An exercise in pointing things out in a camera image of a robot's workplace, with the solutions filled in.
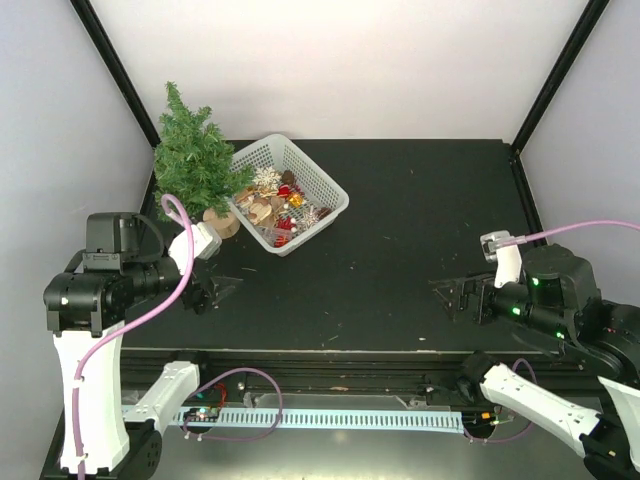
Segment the white plastic perforated basket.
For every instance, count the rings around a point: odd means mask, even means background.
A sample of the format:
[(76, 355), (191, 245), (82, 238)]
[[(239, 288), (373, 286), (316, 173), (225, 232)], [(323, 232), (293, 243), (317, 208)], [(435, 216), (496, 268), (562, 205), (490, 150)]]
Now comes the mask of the white plastic perforated basket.
[[(270, 200), (271, 197), (277, 196), (282, 182), (276, 189), (271, 190), (258, 188), (252, 183), (244, 192), (229, 201), (231, 212), (269, 253), (280, 257), (292, 253), (314, 235), (329, 227), (349, 205), (349, 196), (344, 189), (293, 141), (281, 134), (271, 134), (234, 153), (232, 167), (236, 169), (244, 166), (252, 166), (254, 175), (259, 167), (274, 167), (281, 175), (285, 170), (291, 170), (295, 175), (295, 184), (291, 187), (305, 199), (305, 204), (300, 208), (294, 208), (289, 204), (287, 213), (275, 215), (276, 223), (281, 217), (295, 218), (295, 233), (279, 229), (276, 224), (273, 228), (254, 226), (246, 217), (247, 208), (254, 198), (263, 197)], [(298, 221), (302, 217), (303, 209), (308, 205), (314, 205), (318, 209), (328, 207), (332, 213), (309, 230), (302, 230)], [(275, 248), (274, 242), (279, 236), (287, 237), (289, 242), (281, 248)]]

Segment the small green christmas tree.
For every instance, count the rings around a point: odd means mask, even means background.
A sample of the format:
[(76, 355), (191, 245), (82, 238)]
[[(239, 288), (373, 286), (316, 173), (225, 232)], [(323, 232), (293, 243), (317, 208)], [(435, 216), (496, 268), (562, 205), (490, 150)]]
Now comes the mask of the small green christmas tree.
[(254, 168), (232, 167), (234, 146), (211, 120), (211, 107), (190, 109), (172, 81), (165, 89), (167, 107), (159, 117), (160, 143), (154, 148), (156, 204), (171, 194), (191, 218), (229, 239), (240, 227), (229, 201), (252, 184)]

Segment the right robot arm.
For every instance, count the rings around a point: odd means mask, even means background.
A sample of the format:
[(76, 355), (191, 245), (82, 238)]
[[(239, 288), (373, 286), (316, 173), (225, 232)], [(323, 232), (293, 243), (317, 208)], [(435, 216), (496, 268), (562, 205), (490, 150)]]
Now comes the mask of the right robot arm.
[(581, 407), (480, 351), (454, 379), (464, 403), (487, 400), (524, 416), (569, 446), (596, 479), (638, 478), (639, 309), (604, 299), (586, 259), (557, 244), (537, 247), (504, 284), (480, 274), (437, 281), (434, 293), (449, 318), (468, 311), (479, 325), (502, 320), (555, 341), (555, 358), (594, 374), (615, 410)]

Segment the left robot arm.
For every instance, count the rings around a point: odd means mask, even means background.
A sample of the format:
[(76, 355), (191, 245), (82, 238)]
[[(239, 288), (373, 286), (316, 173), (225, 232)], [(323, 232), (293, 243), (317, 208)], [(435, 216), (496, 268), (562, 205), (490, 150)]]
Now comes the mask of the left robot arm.
[(60, 455), (43, 468), (44, 479), (148, 479), (156, 471), (162, 436), (188, 395), (207, 397), (213, 372), (194, 360), (167, 363), (144, 396), (122, 409), (122, 340), (100, 341), (125, 325), (127, 311), (187, 282), (180, 298), (196, 313), (215, 295), (212, 280), (187, 274), (187, 235), (151, 255), (140, 252), (139, 232), (155, 231), (136, 213), (97, 213), (87, 219), (86, 246), (43, 293), (64, 391)]

